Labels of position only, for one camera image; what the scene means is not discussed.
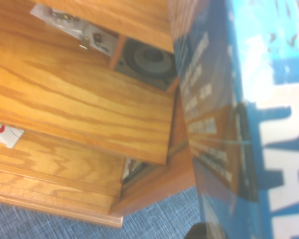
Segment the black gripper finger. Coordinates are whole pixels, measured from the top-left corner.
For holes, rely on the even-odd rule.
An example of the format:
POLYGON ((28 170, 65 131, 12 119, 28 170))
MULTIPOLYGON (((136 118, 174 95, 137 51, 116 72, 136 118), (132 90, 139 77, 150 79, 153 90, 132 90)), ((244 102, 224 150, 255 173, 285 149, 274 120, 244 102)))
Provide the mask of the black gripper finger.
POLYGON ((196 223, 185 235, 184 239, 225 239, 225 231, 219 223, 196 223))

